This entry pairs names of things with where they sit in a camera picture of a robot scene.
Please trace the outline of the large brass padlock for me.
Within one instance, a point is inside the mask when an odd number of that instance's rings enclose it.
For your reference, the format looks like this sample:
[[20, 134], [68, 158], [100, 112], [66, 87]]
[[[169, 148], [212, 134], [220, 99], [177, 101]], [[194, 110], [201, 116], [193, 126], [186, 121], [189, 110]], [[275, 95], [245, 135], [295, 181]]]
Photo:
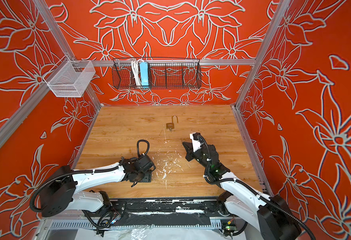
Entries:
[[172, 132], [175, 128], [175, 123], [174, 123], [174, 118], [176, 119], [177, 124], [179, 123], [179, 119], [176, 115], [171, 117], [171, 122], [170, 123], [166, 123], [166, 129], [169, 130], [170, 132]]

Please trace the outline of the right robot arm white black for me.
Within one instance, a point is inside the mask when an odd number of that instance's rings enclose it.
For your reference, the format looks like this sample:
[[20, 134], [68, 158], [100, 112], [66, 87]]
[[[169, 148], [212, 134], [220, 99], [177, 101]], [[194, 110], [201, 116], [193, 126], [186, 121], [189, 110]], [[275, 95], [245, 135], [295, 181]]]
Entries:
[[279, 195], [271, 197], [240, 180], [219, 160], [214, 145], [207, 144], [200, 133], [191, 133], [183, 142], [186, 160], [196, 160], [204, 167], [204, 179], [225, 190], [218, 198], [228, 214], [237, 216], [258, 231], [264, 240], [295, 240], [302, 232], [316, 237], [310, 228], [295, 217], [287, 202]]

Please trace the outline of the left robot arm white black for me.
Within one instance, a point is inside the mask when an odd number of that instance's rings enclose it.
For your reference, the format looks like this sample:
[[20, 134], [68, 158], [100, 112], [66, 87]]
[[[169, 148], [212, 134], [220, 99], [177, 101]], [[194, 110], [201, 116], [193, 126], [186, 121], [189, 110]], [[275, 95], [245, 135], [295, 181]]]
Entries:
[[130, 182], [135, 187], [138, 183], [151, 182], [156, 167], [148, 156], [149, 141], [138, 140], [137, 143], [145, 143], [146, 150], [138, 151], [135, 158], [121, 158], [117, 163], [88, 170], [60, 167], [32, 193], [29, 208], [44, 218], [71, 210], [82, 211], [89, 217], [112, 212], [108, 194], [90, 189], [109, 183]]

